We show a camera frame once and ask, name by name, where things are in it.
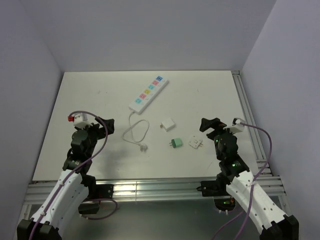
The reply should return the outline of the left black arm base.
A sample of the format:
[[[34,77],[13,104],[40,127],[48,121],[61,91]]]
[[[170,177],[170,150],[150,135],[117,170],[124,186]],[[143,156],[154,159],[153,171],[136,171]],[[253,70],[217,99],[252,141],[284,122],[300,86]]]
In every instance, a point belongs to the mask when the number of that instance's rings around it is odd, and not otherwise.
[[[89,189],[89,195],[78,207],[81,215],[95,215],[100,210],[102,201],[109,202],[113,199],[113,184],[97,184],[94,188]]]

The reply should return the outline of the aluminium frame rail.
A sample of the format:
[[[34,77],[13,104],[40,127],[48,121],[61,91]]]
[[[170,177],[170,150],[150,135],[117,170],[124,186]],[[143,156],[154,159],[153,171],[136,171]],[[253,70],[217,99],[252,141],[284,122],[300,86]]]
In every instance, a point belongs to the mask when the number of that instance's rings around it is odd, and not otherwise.
[[[215,177],[185,177],[159,179],[97,180],[100,185],[113,185],[112,198],[117,202],[179,201],[203,199],[197,187],[201,181]],[[41,205],[55,186],[55,181],[29,184],[24,205]]]
[[[242,79],[241,79],[241,75],[239,71],[232,71],[231,72],[232,77],[233,77],[233,81],[238,93],[238,97],[240,100],[240,104],[242,107],[242,112],[244,115],[244,119],[246,121],[247,124],[249,125],[256,125],[256,122],[254,120],[254,116],[249,104],[249,100],[247,98],[243,83],[242,83]],[[253,146],[255,155],[256,155],[256,162],[257,162],[257,166],[258,166],[258,170],[260,171],[264,164],[266,163],[267,160],[267,155],[265,153],[265,150],[263,148],[263,144],[259,135],[259,130],[249,127],[248,128],[248,132],[250,135],[250,140],[251,140],[251,144]]]

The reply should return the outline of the white square plug adapter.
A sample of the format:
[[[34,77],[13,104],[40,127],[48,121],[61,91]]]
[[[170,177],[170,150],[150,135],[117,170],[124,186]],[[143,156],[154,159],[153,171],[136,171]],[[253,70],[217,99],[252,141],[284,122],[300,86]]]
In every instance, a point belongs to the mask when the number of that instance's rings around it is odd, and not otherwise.
[[[176,126],[176,124],[172,120],[162,121],[160,124],[160,128],[165,130],[166,132],[170,131]]]

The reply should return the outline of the green plug adapter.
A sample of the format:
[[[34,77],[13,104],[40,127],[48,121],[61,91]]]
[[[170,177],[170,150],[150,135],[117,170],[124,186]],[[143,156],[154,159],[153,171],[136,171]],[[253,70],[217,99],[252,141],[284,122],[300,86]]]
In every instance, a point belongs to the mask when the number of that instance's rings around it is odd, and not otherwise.
[[[177,137],[177,138],[173,138],[170,140],[169,146],[176,149],[176,148],[180,148],[183,146],[183,141],[181,138]]]

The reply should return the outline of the aluminium frame rail front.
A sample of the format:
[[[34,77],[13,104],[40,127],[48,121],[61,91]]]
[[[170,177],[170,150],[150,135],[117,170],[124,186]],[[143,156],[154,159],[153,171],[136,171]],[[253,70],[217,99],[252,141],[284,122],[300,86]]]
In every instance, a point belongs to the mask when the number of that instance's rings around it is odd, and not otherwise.
[[[197,187],[201,181],[215,177],[185,177],[159,179],[97,180],[100,185],[113,185],[112,198],[117,202],[179,201],[203,199]],[[55,181],[29,184],[24,205],[41,205],[55,186]]]

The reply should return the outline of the white plug with switch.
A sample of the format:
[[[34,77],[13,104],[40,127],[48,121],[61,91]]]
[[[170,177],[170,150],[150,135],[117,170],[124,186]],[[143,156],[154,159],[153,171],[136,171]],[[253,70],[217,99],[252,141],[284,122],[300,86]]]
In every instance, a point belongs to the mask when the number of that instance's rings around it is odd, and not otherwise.
[[[197,135],[191,135],[187,141],[188,145],[193,149],[198,149],[203,146],[203,139]]]

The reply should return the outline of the aluminium frame rail right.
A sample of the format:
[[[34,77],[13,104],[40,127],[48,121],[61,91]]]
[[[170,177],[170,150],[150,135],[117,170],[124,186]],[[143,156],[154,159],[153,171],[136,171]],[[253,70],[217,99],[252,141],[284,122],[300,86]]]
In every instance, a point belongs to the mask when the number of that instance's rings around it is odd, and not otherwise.
[[[242,79],[241,79],[241,75],[239,71],[232,71],[231,72],[232,77],[233,77],[233,81],[238,93],[238,97],[240,100],[240,104],[242,107],[242,112],[244,115],[244,119],[246,121],[247,124],[249,125],[256,125],[256,122],[254,120],[254,116],[249,104],[249,100],[247,98],[243,83],[242,83]],[[263,148],[263,144],[259,135],[259,130],[249,127],[248,128],[248,132],[250,135],[250,140],[251,140],[251,144],[253,146],[255,155],[256,155],[256,162],[257,162],[257,166],[258,166],[258,170],[260,171],[264,164],[266,163],[267,160],[267,155],[265,153],[265,150]]]

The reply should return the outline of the white colourful power strip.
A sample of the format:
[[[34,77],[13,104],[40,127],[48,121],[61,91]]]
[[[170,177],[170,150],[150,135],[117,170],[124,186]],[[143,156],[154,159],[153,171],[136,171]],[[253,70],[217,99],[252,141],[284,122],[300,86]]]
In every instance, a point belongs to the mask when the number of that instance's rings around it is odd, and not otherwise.
[[[129,105],[135,114],[142,114],[157,95],[169,84],[169,79],[157,76]]]

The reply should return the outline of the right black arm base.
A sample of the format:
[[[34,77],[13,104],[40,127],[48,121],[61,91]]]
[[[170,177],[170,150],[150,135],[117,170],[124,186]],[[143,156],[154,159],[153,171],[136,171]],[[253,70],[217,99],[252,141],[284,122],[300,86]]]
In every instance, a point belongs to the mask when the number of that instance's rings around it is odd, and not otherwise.
[[[202,197],[213,197],[214,205],[220,211],[232,211],[236,207],[236,200],[226,192],[226,184],[222,180],[201,181],[196,190]]]

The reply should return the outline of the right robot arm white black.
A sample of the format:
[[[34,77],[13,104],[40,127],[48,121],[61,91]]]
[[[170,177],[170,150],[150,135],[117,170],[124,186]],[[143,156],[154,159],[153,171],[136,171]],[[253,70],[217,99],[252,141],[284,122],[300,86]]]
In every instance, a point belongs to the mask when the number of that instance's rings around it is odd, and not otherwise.
[[[201,181],[197,191],[203,197],[231,196],[251,219],[261,240],[297,240],[299,222],[294,215],[287,215],[258,184],[258,176],[238,154],[237,133],[243,132],[247,123],[234,118],[228,126],[219,118],[201,119],[199,130],[213,131],[206,136],[214,142],[216,158],[221,172],[215,180]]]

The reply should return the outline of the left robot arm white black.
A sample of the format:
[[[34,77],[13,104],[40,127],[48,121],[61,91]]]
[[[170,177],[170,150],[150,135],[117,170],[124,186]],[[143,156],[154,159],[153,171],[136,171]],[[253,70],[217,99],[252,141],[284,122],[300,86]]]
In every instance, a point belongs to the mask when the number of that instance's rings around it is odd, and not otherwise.
[[[88,175],[99,140],[106,141],[115,131],[115,120],[95,116],[88,122],[86,113],[69,115],[75,132],[71,136],[62,172],[41,207],[17,226],[19,240],[61,240],[73,214],[85,200],[95,201],[98,194],[96,178]]]

